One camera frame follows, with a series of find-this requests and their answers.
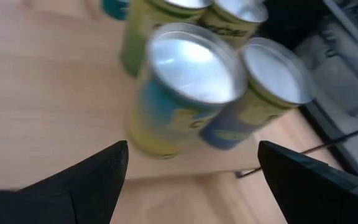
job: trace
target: yellow can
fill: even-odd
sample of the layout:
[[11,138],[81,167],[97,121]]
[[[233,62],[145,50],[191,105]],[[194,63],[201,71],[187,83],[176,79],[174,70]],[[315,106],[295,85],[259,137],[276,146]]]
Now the yellow can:
[[137,77],[149,37],[171,22],[195,23],[213,0],[133,0],[130,3],[121,59],[126,72]]
[[215,0],[199,20],[199,25],[238,49],[267,18],[266,7],[256,0]]
[[128,133],[148,155],[168,159],[246,90],[235,51],[202,27],[171,23],[146,47]]
[[275,118],[314,98],[306,65],[272,40],[252,38],[239,56],[247,69],[248,90],[200,131],[210,146],[230,150]]

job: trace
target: can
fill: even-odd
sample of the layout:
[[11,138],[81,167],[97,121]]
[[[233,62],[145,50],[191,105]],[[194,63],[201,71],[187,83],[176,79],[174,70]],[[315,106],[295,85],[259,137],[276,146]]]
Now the can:
[[145,54],[147,39],[155,29],[169,22],[197,21],[213,0],[136,0],[131,1],[124,43],[122,64],[136,77]]
[[199,25],[238,49],[268,16],[266,7],[258,0],[215,0],[200,18]]
[[309,70],[284,46],[252,38],[239,55],[248,69],[248,90],[200,131],[200,137],[217,149],[232,149],[252,132],[314,98]]
[[146,51],[129,135],[141,151],[170,158],[245,92],[244,68],[233,48],[192,24],[162,26]]
[[127,14],[129,0],[102,0],[103,10],[111,17],[124,20]]

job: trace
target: can label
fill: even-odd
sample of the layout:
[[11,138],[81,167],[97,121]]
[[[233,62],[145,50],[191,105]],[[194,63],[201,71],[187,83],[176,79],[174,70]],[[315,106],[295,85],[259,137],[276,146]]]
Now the can label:
[[195,23],[203,12],[204,9],[186,10],[163,1],[132,1],[121,55],[126,71],[137,76],[147,39],[155,29],[169,22]]
[[289,109],[249,88],[244,96],[224,108],[222,113],[202,129],[200,137],[218,149],[232,149]]
[[205,127],[219,111],[188,107],[176,100],[167,89],[153,79],[141,77],[129,131],[135,143],[148,154],[172,157],[180,151],[180,142]]
[[218,6],[210,7],[199,21],[199,25],[221,36],[234,48],[244,45],[245,41],[257,30],[259,24],[244,21],[230,21],[219,14]]
[[167,10],[158,10],[153,6],[155,3],[148,3],[144,4],[144,17],[142,18],[139,26],[138,31],[144,37],[150,37],[153,32],[158,29],[160,26],[164,24],[168,24],[171,22],[187,22],[193,23],[194,21],[198,20],[201,16],[199,14],[185,14],[175,16],[174,12],[169,12]]

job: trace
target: cable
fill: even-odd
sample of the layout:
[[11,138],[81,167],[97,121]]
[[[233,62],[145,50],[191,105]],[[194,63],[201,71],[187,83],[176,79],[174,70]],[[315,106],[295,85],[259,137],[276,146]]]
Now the cable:
[[[350,133],[350,134],[344,135],[342,137],[339,137],[337,139],[334,139],[331,142],[324,143],[324,144],[321,144],[321,145],[316,146],[316,147],[312,147],[311,149],[303,151],[302,154],[307,155],[307,154],[315,152],[315,151],[317,151],[317,150],[319,150],[321,148],[330,147],[330,146],[333,146],[335,144],[342,143],[342,142],[344,142],[344,141],[346,141],[346,140],[348,140],[350,138],[356,137],[356,136],[358,136],[358,130],[353,132],[353,133]],[[249,176],[251,174],[254,174],[254,173],[258,172],[258,171],[261,171],[261,170],[262,170],[262,168],[258,167],[258,168],[254,169],[254,170],[252,170],[252,171],[250,171],[250,172],[248,172],[246,174],[243,174],[242,172],[235,172],[235,174],[236,174],[236,178],[240,179],[240,178],[247,177],[247,176]]]

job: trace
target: black object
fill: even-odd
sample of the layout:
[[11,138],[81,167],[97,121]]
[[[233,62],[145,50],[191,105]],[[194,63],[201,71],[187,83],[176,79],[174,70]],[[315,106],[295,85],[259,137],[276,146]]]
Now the black object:
[[[300,106],[299,110],[323,142],[332,142],[335,138],[345,136],[316,100]],[[358,176],[358,163],[342,144],[334,144],[328,149],[344,171]]]
[[266,0],[268,19],[259,27],[259,35],[288,47],[297,46],[329,12],[319,0]]
[[119,141],[22,190],[0,190],[0,224],[108,224],[127,164],[127,143]]
[[[345,141],[347,141],[348,139],[353,138],[353,137],[356,137],[356,136],[358,136],[358,130],[357,130],[357,131],[354,131],[353,133],[343,135],[343,136],[341,136],[341,137],[339,137],[339,138],[337,138],[337,139],[325,141],[325,142],[327,142],[327,143],[321,144],[321,145],[319,145],[319,146],[312,147],[311,149],[307,149],[307,150],[305,150],[305,151],[303,151],[303,152],[301,152],[301,153],[304,154],[304,155],[307,155],[307,154],[309,154],[309,153],[315,152],[315,151],[320,150],[320,149],[323,149],[323,148],[328,148],[328,149],[330,149],[330,152],[332,153],[332,148],[333,148],[334,146],[337,146],[338,144],[340,144],[340,143],[342,143],[342,142],[345,142]],[[342,168],[343,168],[346,172],[358,176],[358,172],[356,172],[354,169],[350,169],[349,167],[346,167],[346,165],[348,165],[348,163],[341,163],[341,162],[340,162],[340,165],[343,165],[343,164],[345,164],[345,167],[342,166]],[[240,178],[244,178],[244,177],[247,177],[247,176],[249,176],[249,175],[252,175],[252,174],[254,174],[254,173],[258,172],[258,171],[261,171],[261,170],[262,170],[262,168],[261,168],[261,167],[258,167],[258,168],[256,168],[256,169],[254,169],[254,170],[252,170],[252,171],[248,171],[248,172],[246,172],[246,173],[244,173],[244,171],[235,172],[235,175],[236,175],[236,178],[240,179]]]
[[268,141],[258,158],[288,224],[358,223],[358,177]]

